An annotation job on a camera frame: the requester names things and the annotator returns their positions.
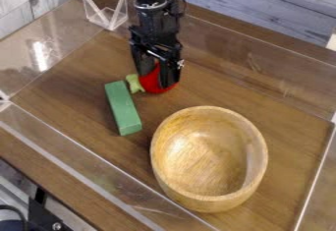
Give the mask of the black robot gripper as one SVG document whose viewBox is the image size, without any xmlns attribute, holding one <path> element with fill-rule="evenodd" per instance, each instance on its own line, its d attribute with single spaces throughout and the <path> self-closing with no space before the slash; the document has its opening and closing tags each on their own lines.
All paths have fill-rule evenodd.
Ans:
<svg viewBox="0 0 336 231">
<path fill-rule="evenodd" d="M 138 24 L 128 29 L 130 32 L 129 48 L 137 73 L 148 75 L 158 60 L 158 83 L 162 88 L 180 82 L 181 49 L 177 39 L 180 19 L 184 13 L 177 5 L 134 6 Z"/>
</svg>

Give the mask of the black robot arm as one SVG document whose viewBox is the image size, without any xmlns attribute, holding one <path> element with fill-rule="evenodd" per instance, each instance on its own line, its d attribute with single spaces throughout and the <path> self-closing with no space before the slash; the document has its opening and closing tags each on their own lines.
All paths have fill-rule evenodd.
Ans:
<svg viewBox="0 0 336 231">
<path fill-rule="evenodd" d="M 134 0 L 137 25 L 130 25 L 129 49 L 134 68 L 141 77 L 154 71 L 160 89 L 172 87 L 180 81 L 182 44 L 180 32 L 180 2 L 184 0 Z"/>
</svg>

